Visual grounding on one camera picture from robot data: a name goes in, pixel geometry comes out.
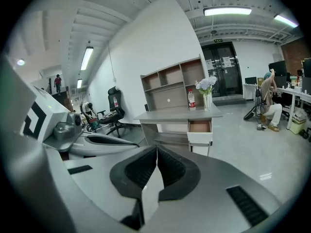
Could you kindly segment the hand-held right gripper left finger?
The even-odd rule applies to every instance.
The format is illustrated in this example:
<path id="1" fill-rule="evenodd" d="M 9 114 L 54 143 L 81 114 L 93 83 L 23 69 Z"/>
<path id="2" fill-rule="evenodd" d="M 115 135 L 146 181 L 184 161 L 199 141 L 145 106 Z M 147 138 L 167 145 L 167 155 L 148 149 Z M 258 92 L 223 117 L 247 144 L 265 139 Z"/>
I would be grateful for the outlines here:
<path id="1" fill-rule="evenodd" d="M 157 148 L 65 161 L 82 192 L 116 221 L 138 230 L 158 209 Z"/>

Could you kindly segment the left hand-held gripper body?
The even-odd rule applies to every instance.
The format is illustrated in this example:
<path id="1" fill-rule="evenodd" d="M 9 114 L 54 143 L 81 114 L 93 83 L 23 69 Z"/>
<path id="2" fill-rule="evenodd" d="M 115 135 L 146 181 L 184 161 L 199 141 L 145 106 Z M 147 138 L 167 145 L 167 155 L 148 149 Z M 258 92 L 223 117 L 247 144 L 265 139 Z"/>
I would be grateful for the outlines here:
<path id="1" fill-rule="evenodd" d="M 29 85 L 35 94 L 21 134 L 59 152 L 68 151 L 83 132 L 80 116 L 70 112 L 48 92 Z"/>

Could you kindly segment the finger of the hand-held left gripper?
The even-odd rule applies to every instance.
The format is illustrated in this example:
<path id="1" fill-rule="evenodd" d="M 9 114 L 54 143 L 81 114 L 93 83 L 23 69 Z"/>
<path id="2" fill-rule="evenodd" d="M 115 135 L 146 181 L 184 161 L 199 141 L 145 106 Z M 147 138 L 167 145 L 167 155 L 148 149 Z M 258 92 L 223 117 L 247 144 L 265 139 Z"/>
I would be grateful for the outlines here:
<path id="1" fill-rule="evenodd" d="M 82 133 L 81 137 L 84 137 L 86 141 L 93 143 L 93 144 L 102 144 L 102 145 L 131 145 L 131 146 L 139 146 L 131 141 L 127 141 L 121 138 L 117 138 L 114 136 L 109 136 L 100 133 Z"/>
<path id="2" fill-rule="evenodd" d="M 98 144 L 77 144 L 74 143 L 69 150 L 70 158 L 88 158 L 118 154 L 138 148 L 137 145 L 98 145 Z"/>

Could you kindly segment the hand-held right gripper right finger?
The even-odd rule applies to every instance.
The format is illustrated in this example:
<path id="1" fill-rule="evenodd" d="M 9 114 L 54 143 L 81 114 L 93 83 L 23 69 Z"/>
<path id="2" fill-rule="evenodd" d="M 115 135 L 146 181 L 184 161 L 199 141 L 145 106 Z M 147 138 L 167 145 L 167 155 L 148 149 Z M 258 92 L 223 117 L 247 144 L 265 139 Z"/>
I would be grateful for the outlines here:
<path id="1" fill-rule="evenodd" d="M 280 203 L 231 164 L 189 151 L 157 147 L 164 182 L 145 233 L 265 231 Z"/>

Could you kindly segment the wooden drawer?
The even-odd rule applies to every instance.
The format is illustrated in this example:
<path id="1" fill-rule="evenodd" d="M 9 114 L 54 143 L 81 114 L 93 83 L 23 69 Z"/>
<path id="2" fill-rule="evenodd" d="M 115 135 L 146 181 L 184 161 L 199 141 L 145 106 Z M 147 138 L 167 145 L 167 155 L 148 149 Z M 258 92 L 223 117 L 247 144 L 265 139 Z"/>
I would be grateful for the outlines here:
<path id="1" fill-rule="evenodd" d="M 192 144 L 209 144 L 213 137 L 213 120 L 190 120 L 187 136 Z"/>

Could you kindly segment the grey wooden desk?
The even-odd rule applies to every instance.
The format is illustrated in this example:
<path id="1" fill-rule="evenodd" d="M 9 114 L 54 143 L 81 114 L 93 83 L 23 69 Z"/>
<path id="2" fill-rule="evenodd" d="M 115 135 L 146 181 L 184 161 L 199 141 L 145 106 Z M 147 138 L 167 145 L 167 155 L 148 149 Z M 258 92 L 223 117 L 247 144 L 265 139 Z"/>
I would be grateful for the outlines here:
<path id="1" fill-rule="evenodd" d="M 183 146 L 193 153 L 208 156 L 213 141 L 209 144 L 190 143 L 187 136 L 188 123 L 190 120 L 214 120 L 222 116 L 221 111 L 213 104 L 208 111 L 191 111 L 185 107 L 177 107 L 145 112 L 135 119 L 140 122 L 148 145 Z"/>

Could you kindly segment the wooden shelf unit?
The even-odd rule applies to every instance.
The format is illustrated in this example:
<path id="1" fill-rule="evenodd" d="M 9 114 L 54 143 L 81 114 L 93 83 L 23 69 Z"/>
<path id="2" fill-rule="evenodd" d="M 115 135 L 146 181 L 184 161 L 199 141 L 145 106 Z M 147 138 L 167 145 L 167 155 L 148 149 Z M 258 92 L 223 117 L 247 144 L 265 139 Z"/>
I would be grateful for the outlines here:
<path id="1" fill-rule="evenodd" d="M 205 78 L 201 57 L 198 56 L 171 66 L 141 75 L 149 111 L 169 108 L 188 108 L 188 90 L 195 96 L 197 108 L 203 108 L 203 96 L 195 88 L 195 82 Z"/>

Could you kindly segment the green red vacuum cleaner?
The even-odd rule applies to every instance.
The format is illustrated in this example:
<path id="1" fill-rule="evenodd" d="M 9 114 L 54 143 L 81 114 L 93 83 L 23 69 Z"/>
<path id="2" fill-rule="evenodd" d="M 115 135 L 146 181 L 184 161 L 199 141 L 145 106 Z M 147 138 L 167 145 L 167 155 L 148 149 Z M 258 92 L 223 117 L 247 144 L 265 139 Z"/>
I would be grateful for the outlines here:
<path id="1" fill-rule="evenodd" d="M 88 132 L 95 132 L 100 128 L 100 123 L 97 117 L 90 117 L 88 120 L 88 125 L 86 127 L 86 130 Z"/>

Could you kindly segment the clear glass vase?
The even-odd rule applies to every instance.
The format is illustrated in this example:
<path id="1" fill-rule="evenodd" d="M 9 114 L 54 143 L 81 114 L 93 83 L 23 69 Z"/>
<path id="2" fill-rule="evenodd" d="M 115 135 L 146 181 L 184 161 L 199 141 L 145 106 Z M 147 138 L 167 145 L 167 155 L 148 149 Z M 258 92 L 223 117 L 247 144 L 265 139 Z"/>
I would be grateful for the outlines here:
<path id="1" fill-rule="evenodd" d="M 212 96 L 210 93 L 203 95 L 203 102 L 204 102 L 204 110 L 208 111 L 212 105 Z"/>

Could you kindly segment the black round bag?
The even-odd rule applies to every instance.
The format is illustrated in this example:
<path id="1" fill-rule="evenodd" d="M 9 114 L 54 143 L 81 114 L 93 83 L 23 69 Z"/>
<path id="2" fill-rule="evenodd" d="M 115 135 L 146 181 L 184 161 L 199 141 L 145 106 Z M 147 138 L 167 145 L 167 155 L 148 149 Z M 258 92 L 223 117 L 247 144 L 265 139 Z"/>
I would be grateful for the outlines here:
<path id="1" fill-rule="evenodd" d="M 257 107 L 254 106 L 244 117 L 244 120 L 249 120 L 257 114 Z"/>

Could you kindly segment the clear red-capped water bottle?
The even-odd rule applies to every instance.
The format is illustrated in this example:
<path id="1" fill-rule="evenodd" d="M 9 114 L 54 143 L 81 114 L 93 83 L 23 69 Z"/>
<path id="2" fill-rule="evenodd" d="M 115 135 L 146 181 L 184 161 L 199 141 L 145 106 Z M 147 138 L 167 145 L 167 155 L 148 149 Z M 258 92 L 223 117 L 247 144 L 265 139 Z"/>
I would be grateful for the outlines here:
<path id="1" fill-rule="evenodd" d="M 188 90 L 188 104 L 191 111 L 196 110 L 195 96 L 191 89 Z"/>

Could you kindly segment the blue artificial flower bouquet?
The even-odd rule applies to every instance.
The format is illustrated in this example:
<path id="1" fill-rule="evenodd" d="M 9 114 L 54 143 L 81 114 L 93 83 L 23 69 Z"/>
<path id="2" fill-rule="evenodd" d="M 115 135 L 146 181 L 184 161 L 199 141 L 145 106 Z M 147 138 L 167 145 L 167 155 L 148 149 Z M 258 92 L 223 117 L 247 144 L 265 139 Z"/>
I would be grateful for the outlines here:
<path id="1" fill-rule="evenodd" d="M 195 88 L 199 91 L 202 95 L 211 94 L 213 90 L 213 86 L 216 84 L 217 78 L 214 76 L 210 76 L 207 78 L 202 79 L 200 82 L 195 83 Z"/>

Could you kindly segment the pale yellow waste bin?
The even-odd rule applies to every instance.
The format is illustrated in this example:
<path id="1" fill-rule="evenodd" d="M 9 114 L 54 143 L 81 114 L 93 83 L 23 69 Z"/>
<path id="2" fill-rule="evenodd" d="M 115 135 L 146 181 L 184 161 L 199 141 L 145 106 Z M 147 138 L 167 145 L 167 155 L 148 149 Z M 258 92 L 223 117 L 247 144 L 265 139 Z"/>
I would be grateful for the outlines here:
<path id="1" fill-rule="evenodd" d="M 294 134 L 299 134 L 299 132 L 304 129 L 305 123 L 306 119 L 294 116 L 290 125 L 290 131 Z"/>

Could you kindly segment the long white office table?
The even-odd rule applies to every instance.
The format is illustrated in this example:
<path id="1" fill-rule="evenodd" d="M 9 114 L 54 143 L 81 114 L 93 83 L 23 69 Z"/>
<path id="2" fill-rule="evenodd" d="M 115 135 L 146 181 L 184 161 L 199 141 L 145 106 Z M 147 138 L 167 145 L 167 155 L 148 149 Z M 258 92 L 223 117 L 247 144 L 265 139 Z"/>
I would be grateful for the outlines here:
<path id="1" fill-rule="evenodd" d="M 282 105 L 284 105 L 284 99 L 281 98 L 283 94 L 291 95 L 291 104 L 290 104 L 290 111 L 289 111 L 289 119 L 287 122 L 286 129 L 289 130 L 292 119 L 294 116 L 294 111 L 295 111 L 295 102 L 296 98 L 300 99 L 300 108 L 303 109 L 304 103 L 307 104 L 308 106 L 311 106 L 311 95 L 303 93 L 301 91 L 298 91 L 298 89 L 292 89 L 292 88 L 277 88 L 276 92 L 277 96 L 274 97 L 274 101 L 281 102 Z"/>

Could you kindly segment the large black monitor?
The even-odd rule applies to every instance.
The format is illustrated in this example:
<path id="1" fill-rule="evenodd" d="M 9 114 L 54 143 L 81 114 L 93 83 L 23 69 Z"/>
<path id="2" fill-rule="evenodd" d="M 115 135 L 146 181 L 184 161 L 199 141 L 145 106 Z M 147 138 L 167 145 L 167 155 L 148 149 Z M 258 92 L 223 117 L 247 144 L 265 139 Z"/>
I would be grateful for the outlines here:
<path id="1" fill-rule="evenodd" d="M 269 70 L 275 71 L 275 83 L 278 88 L 287 87 L 287 69 L 285 61 L 278 61 L 268 65 Z"/>

